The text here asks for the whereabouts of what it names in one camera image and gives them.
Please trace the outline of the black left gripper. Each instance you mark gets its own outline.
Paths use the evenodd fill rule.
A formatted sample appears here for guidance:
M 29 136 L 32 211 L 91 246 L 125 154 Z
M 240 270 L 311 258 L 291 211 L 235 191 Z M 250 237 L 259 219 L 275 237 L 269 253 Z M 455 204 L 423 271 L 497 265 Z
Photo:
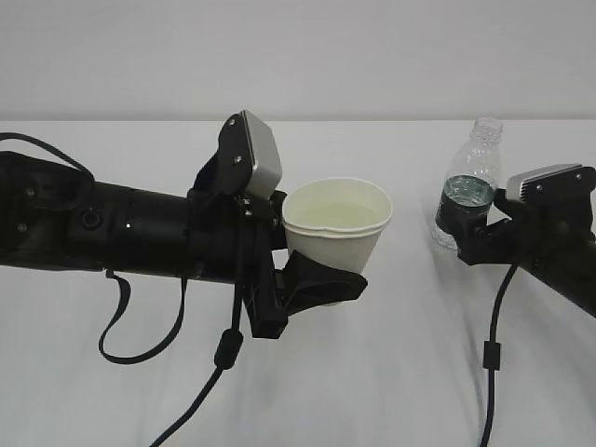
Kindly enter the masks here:
M 239 286 L 254 338 L 278 339 L 288 317 L 355 301 L 368 286 L 363 275 L 318 263 L 299 251 L 291 253 L 276 277 L 273 252 L 287 248 L 281 228 L 287 196 L 275 190 L 268 199 L 199 192 L 189 198 L 188 251 L 198 264 L 198 277 Z

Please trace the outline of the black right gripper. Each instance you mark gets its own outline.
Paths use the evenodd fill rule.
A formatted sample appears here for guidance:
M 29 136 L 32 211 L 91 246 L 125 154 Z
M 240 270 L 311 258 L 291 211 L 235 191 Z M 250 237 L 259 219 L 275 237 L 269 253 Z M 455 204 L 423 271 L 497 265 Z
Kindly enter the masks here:
M 486 218 L 449 223 L 462 262 L 510 264 L 508 279 L 520 269 L 537 279 L 595 278 L 595 234 L 588 199 L 532 205 L 510 200 L 506 189 L 497 188 L 493 204 L 507 218 L 494 223 Z M 511 221 L 520 224 L 515 233 L 520 247 L 513 259 Z

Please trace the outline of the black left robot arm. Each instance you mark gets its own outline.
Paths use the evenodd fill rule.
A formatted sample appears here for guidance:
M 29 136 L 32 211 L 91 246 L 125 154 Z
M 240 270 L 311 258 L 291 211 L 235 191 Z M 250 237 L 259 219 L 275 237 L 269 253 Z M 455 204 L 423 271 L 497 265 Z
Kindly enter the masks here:
M 256 338 L 277 339 L 291 315 L 352 301 L 357 273 L 294 252 L 280 224 L 284 194 L 258 197 L 251 169 L 212 157 L 186 196 L 100 183 L 80 170 L 1 155 L 1 262 L 39 270 L 113 270 L 232 283 Z

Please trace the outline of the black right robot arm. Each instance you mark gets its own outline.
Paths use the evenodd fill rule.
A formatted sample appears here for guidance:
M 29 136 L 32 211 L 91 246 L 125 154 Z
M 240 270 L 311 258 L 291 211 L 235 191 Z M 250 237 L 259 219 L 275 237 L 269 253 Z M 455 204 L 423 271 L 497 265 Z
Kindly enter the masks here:
M 515 264 L 594 316 L 591 193 L 536 205 L 507 200 L 499 189 L 494 205 L 506 217 L 491 224 L 484 216 L 455 213 L 449 225 L 458 258 L 468 265 Z

